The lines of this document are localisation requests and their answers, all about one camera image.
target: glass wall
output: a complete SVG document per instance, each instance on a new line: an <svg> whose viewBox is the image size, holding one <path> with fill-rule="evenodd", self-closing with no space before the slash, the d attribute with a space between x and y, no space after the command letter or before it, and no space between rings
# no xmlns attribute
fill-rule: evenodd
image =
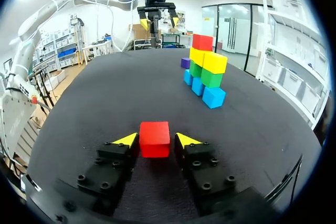
<svg viewBox="0 0 336 224"><path fill-rule="evenodd" d="M217 6L209 6L202 8L202 35L214 37L213 51L216 49L217 36Z"/></svg>
<svg viewBox="0 0 336 224"><path fill-rule="evenodd" d="M219 7L217 53L228 57L231 65L244 70L251 28L250 5Z"/></svg>
<svg viewBox="0 0 336 224"><path fill-rule="evenodd" d="M214 37L213 50L228 57L231 65L255 76L264 45L264 7L224 4L203 7L202 13L202 34Z"/></svg>

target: yellow triangle marker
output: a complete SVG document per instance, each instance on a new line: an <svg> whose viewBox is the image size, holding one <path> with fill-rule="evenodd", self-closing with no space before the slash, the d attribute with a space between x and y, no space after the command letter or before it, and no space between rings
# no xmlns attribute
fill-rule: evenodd
<svg viewBox="0 0 336 224"><path fill-rule="evenodd" d="M146 30L148 30L148 23L147 23L147 19L143 18L140 20L140 24L142 25L143 28L145 28Z"/></svg>
<svg viewBox="0 0 336 224"><path fill-rule="evenodd" d="M174 17L173 20L174 20L174 24L175 24L174 28L175 28L177 26L178 17Z"/></svg>
<svg viewBox="0 0 336 224"><path fill-rule="evenodd" d="M190 144L202 144L202 142L194 140L191 137L185 136L185 135L183 135L181 133L177 133L177 136L178 136L178 139L180 140L183 148L186 145L190 145Z"/></svg>
<svg viewBox="0 0 336 224"><path fill-rule="evenodd" d="M137 136L137 133L133 133L129 136L116 140L112 142L111 144L124 144L124 145L129 145L131 147L136 136Z"/></svg>

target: purple cube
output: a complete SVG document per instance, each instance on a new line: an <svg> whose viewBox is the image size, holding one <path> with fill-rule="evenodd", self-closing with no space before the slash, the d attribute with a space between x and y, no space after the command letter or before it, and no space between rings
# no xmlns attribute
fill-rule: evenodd
<svg viewBox="0 0 336 224"><path fill-rule="evenodd" d="M185 69L189 69L190 68L190 58L182 58L181 67Z"/></svg>

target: yellow cube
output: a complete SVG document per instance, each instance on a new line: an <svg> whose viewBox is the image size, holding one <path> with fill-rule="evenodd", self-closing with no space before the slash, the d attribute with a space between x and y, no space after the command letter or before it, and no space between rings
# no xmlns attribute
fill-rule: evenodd
<svg viewBox="0 0 336 224"><path fill-rule="evenodd" d="M190 59L194 61L200 67L203 67L204 53L206 51L197 50L195 48L190 49Z"/></svg>
<svg viewBox="0 0 336 224"><path fill-rule="evenodd" d="M216 54L215 52L206 52L204 54L203 68L213 74L225 73L227 57Z"/></svg>

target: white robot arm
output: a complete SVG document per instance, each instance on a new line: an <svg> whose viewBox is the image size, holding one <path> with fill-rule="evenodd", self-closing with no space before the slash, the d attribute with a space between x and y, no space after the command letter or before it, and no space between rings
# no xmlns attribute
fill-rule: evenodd
<svg viewBox="0 0 336 224"><path fill-rule="evenodd" d="M122 10L131 10L131 7L134 9L138 5L138 0L52 0L24 21L18 31L22 45L15 55L6 90L0 98L0 123L2 125L0 141L2 147L5 147L2 152L5 152L4 154L9 158L13 157L16 145L21 139L20 134L25 130L27 122L29 124L29 118L36 108L32 104L37 104L40 100L37 90L27 80L33 54L41 39L39 28L70 1L75 5L97 3L108 7L115 6ZM146 0L146 5L156 2L163 3L165 0ZM143 15L143 11L140 18L141 24L147 26L147 23L144 22L146 16Z"/></svg>

